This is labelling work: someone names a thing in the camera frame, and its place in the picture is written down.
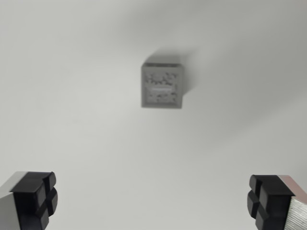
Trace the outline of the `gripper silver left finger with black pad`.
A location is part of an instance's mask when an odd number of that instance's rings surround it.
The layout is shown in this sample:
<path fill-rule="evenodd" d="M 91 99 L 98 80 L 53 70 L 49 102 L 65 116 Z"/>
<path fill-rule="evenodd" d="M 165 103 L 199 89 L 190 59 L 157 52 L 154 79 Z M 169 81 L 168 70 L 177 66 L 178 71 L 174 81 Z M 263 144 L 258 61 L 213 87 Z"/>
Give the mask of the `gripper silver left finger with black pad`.
<path fill-rule="evenodd" d="M 15 172 L 0 187 L 2 230 L 44 230 L 58 204 L 54 172 Z"/>

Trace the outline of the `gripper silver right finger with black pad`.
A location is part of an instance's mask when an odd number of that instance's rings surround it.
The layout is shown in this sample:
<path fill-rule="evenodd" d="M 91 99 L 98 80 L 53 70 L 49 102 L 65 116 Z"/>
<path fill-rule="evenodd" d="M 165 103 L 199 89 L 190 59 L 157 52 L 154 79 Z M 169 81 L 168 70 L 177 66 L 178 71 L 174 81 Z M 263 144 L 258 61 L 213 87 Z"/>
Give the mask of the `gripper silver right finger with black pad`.
<path fill-rule="evenodd" d="M 306 230 L 307 193 L 289 175 L 252 175 L 248 212 L 259 230 Z"/>

